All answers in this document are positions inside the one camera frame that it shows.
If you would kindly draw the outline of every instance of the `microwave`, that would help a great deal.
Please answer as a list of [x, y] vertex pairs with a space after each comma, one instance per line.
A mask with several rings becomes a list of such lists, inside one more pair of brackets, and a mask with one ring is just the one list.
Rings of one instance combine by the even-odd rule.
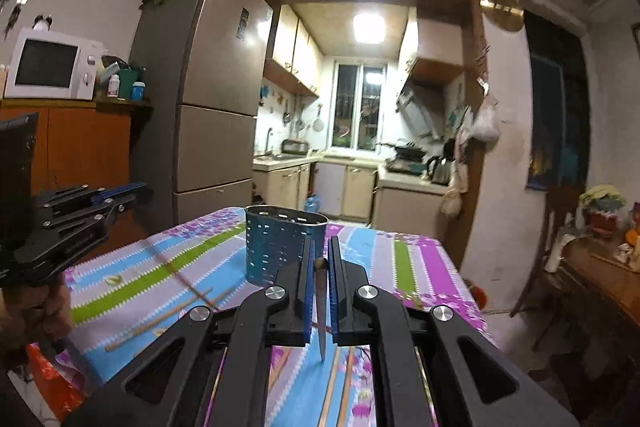
[[51, 31], [23, 28], [15, 43], [5, 98], [94, 97], [95, 74], [104, 45]]

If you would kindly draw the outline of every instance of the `picture frame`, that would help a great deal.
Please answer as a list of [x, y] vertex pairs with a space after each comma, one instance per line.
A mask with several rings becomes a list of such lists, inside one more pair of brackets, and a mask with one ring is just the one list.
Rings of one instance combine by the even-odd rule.
[[638, 54], [640, 54], [640, 22], [631, 26], [631, 31], [634, 34], [634, 40], [636, 41], [636, 48], [638, 48]]

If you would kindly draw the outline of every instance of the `green container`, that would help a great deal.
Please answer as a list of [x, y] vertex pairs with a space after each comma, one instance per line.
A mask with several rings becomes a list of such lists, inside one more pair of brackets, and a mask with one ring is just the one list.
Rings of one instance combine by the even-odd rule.
[[131, 100], [131, 89], [133, 89], [133, 83], [138, 79], [138, 72], [134, 70], [120, 70], [118, 71], [118, 76], [120, 77], [118, 98]]

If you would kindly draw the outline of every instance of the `perforated utensil holder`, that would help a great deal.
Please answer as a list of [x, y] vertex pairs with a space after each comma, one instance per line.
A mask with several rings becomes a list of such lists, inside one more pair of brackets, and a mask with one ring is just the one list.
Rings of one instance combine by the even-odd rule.
[[246, 279], [256, 285], [273, 283], [281, 266], [302, 258], [305, 237], [322, 257], [328, 219], [322, 214], [254, 204], [246, 213]]

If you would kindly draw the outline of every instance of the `window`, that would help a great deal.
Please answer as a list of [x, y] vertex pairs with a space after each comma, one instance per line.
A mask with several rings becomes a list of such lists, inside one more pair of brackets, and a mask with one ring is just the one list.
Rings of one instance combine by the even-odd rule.
[[384, 79], [385, 68], [338, 64], [334, 82], [333, 147], [376, 150]]
[[580, 39], [525, 12], [533, 126], [527, 187], [584, 185], [589, 168], [589, 91]]

